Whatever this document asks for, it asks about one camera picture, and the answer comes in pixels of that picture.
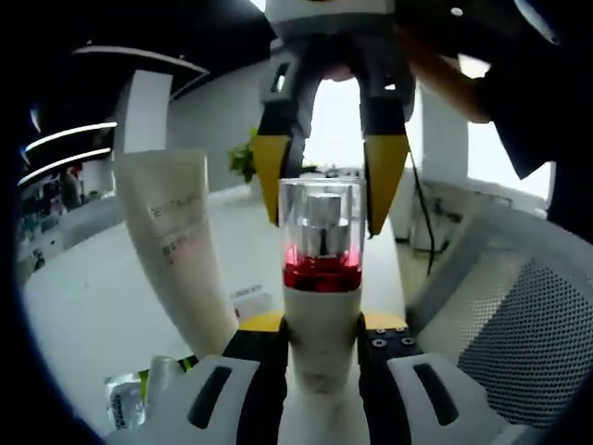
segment white lotion bottle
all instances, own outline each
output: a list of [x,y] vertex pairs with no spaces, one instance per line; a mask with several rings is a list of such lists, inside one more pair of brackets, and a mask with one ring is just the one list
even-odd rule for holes
[[221,289],[205,153],[121,154],[114,171],[130,238],[165,312],[198,359],[222,354],[238,322]]

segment white table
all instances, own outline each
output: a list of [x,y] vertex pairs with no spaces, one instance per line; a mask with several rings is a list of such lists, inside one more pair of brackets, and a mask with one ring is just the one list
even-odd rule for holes
[[[262,285],[273,294],[273,307],[281,309],[280,237],[260,199],[248,187],[218,192],[209,197],[209,214],[225,290]],[[245,232],[251,234],[248,239]],[[366,242],[363,261],[362,309],[403,315],[389,221]],[[191,354],[146,280],[125,224],[49,261],[26,283],[24,302],[50,371],[75,413],[102,436],[112,430],[106,377],[146,369],[154,355],[180,359]],[[357,371],[353,366],[339,410],[303,401],[288,373],[280,443],[367,443]]]

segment potted plant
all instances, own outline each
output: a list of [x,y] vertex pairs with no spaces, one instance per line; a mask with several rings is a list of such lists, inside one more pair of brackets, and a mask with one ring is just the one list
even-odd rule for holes
[[[251,136],[256,133],[257,130],[251,130]],[[261,184],[257,177],[256,166],[253,161],[253,151],[251,151],[249,142],[236,146],[229,152],[229,168],[231,172],[243,176],[245,184],[249,184],[254,195],[261,195]]]

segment black ceiling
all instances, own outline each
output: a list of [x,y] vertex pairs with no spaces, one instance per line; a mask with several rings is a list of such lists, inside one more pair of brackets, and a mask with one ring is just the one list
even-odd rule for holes
[[[137,68],[173,72],[173,90],[196,73],[143,57],[75,55],[86,45],[115,45],[182,57],[210,71],[202,82],[269,55],[273,32],[249,0],[194,0],[126,5],[109,1],[31,6],[23,16],[23,87],[17,113],[19,146],[69,128],[108,121],[121,87]],[[462,18],[451,15],[460,7]],[[496,58],[528,28],[512,0],[400,0],[398,19],[443,53]],[[41,133],[32,125],[36,110]],[[34,166],[100,147],[97,134],[62,138],[43,150]]]

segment mesh chair back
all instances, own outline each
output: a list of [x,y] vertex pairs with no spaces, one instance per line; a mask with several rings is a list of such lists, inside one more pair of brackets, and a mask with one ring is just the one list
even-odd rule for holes
[[481,206],[409,322],[424,351],[456,362],[500,415],[545,427],[593,363],[593,246],[518,210]]

